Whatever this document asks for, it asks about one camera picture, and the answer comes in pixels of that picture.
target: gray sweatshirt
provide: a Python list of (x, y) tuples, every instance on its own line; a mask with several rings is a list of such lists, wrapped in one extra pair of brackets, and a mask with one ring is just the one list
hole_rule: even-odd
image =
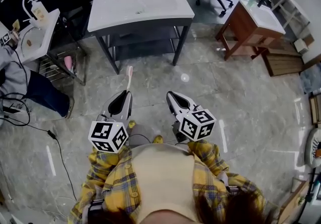
[[(0, 48), (0, 70), (5, 69), (6, 80), (0, 86), (0, 95), (17, 92), (21, 94), (27, 93), (27, 86), (30, 80), (30, 69), (25, 67), (26, 75), (19, 61), (15, 61), (11, 55), (15, 52), (9, 47)], [(9, 95), (11, 98), (21, 99), (21, 95)]]

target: person in gray sweatshirt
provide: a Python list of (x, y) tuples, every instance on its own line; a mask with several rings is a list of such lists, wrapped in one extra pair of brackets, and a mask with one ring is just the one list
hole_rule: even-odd
[(49, 79), (26, 67), (12, 58), (14, 51), (9, 46), (0, 48), (0, 97), (29, 98), (62, 117), (69, 118), (74, 99), (57, 90)]

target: yellow plaid shirt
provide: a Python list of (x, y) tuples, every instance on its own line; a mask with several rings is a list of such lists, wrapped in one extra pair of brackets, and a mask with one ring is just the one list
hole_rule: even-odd
[[(228, 176), (229, 186), (237, 186), (244, 191), (257, 191), (257, 206), (263, 209), (265, 200), (261, 191), (254, 183), (245, 177), (228, 172), (228, 165), (220, 158), (219, 148), (205, 140), (189, 142), (188, 146), (194, 154), (194, 195), (201, 189), (204, 195), (216, 209), (219, 216), (225, 217), (224, 205), (228, 191), (225, 184), (216, 178), (221, 171)], [(98, 152), (93, 149), (89, 155), (91, 169), (87, 180), (82, 185), (81, 196), (68, 217), (68, 223), (81, 224), (83, 208), (90, 204), (96, 196), (95, 186), (102, 188), (102, 195), (107, 209), (117, 211), (124, 209), (134, 221), (137, 220), (140, 210), (140, 189), (135, 171), (132, 167), (130, 148), (122, 147), (119, 154)]]

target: brown hair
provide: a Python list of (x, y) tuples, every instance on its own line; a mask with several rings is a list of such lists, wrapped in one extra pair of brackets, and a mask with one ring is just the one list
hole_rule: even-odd
[[(221, 219), (216, 210), (208, 204), (204, 193), (201, 191), (195, 198), (195, 207), (199, 220), (203, 224), (270, 224), (270, 215), (265, 218), (263, 210), (255, 205), (257, 193), (240, 191), (228, 197), (225, 205), (225, 219)], [(88, 224), (134, 224), (135, 222), (123, 210), (101, 211), (88, 216)]]

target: white circular spot on floor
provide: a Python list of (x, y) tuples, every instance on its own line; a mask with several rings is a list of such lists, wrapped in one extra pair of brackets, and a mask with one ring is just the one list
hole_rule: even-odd
[(184, 82), (189, 82), (190, 76), (188, 76), (187, 74), (183, 73), (181, 75), (181, 80), (184, 81)]

